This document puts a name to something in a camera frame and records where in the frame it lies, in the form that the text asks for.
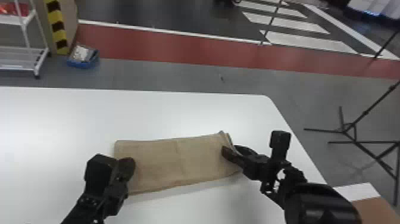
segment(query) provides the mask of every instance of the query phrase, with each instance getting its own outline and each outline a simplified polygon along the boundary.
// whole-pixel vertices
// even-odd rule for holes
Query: red floor stripe
[[[400,78],[400,61],[284,46],[196,38],[80,24],[77,41],[97,48],[100,57]]]

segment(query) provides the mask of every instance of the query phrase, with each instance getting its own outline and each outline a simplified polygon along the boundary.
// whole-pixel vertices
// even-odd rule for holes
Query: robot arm
[[[135,172],[132,158],[116,160],[97,154],[87,162],[86,186],[61,224],[103,224],[116,216],[128,197],[127,183]]]
[[[289,144],[290,133],[275,130],[270,140],[271,157],[240,145],[235,145],[237,151],[223,147],[221,152],[243,168],[247,178],[261,181],[261,193],[285,211],[287,224],[360,224],[360,216],[349,201],[331,186],[308,183],[303,172],[286,161]],[[281,170],[285,178],[279,180]]]

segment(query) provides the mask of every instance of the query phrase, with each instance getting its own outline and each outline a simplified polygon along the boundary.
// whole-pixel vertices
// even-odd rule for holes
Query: yellow and black striped post
[[[61,12],[60,2],[57,0],[44,0],[53,42],[57,48],[57,54],[68,54],[70,49],[68,47],[67,33],[63,21],[63,14]]]

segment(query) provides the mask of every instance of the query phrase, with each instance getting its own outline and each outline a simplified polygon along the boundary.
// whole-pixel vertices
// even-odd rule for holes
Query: black pole
[[[389,43],[393,40],[393,38],[395,38],[395,36],[400,32],[400,29],[398,29],[397,31],[395,31],[393,33],[393,35],[386,41],[386,43],[381,47],[381,49],[375,54],[375,59],[380,56],[380,53],[382,53],[382,51],[389,45]]]
[[[396,179],[395,179],[395,199],[393,202],[394,206],[397,206],[399,199],[399,178],[400,178],[400,146],[397,148],[397,163],[396,163]]]
[[[352,127],[354,127],[361,119],[363,119],[368,113],[370,113],[370,111],[374,107],[376,107],[378,103],[380,103],[383,99],[385,99],[385,97],[387,97],[391,92],[393,92],[393,90],[395,90],[398,85],[400,85],[400,80],[397,81],[396,84],[390,86],[389,89],[385,92],[385,94],[383,94],[377,101],[375,101],[374,104],[372,104],[368,109],[363,111],[357,119],[355,119],[352,123],[350,123],[349,126],[344,130],[344,132],[347,132]]]
[[[261,40],[260,45],[262,45],[264,43],[264,39],[267,38],[268,29],[271,27],[272,22],[274,21],[274,18],[276,17],[279,8],[282,5],[282,2],[283,2],[283,0],[279,0],[278,6],[275,8],[274,14],[272,15],[270,22],[268,23],[268,25],[265,26],[264,38]]]

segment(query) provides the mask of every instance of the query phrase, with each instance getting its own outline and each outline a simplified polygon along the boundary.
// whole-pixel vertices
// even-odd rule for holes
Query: white table
[[[271,153],[272,130],[292,132],[259,95],[0,88],[0,223],[60,223],[83,192],[86,162],[118,139],[151,140],[224,130],[235,144]],[[297,137],[287,159],[325,183]],[[109,224],[285,223],[242,175],[137,195]]]

